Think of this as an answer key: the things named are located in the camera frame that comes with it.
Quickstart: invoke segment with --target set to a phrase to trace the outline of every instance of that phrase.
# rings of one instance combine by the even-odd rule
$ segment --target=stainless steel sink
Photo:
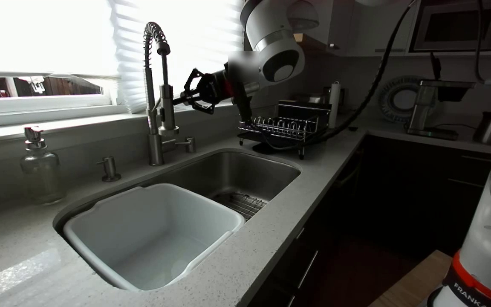
[[[241,152],[220,152],[144,183],[171,183],[211,198],[249,220],[300,175],[284,163]]]

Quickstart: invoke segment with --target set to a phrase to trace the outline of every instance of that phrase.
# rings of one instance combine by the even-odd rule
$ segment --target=white quartz countertop
[[[246,305],[283,251],[298,235],[329,186],[359,146],[365,130],[345,131],[325,144],[297,152],[264,156],[254,142],[229,138],[200,147],[197,153],[165,154],[167,163],[119,165],[122,179],[101,182],[92,176],[75,183],[53,206],[22,201],[0,205],[0,306],[157,306],[230,307]],[[131,292],[105,282],[55,231],[63,214],[81,204],[139,183],[215,152],[239,151],[300,169],[300,175],[227,239],[187,277],[157,290]]]

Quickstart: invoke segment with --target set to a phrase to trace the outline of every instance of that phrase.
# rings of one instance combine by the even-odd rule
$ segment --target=soap dispenser
[[[28,154],[20,160],[20,167],[26,195],[37,204],[51,205],[66,196],[66,191],[60,178],[60,159],[46,149],[42,131],[38,126],[24,127]]]

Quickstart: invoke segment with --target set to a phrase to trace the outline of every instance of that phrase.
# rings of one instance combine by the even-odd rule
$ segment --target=floor
[[[319,257],[294,307],[367,307],[418,264],[351,235]]]

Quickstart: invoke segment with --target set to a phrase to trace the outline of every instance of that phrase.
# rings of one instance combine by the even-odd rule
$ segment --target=microwave
[[[491,0],[483,0],[481,50],[491,50]],[[410,52],[473,51],[479,27],[477,0],[421,0]]]

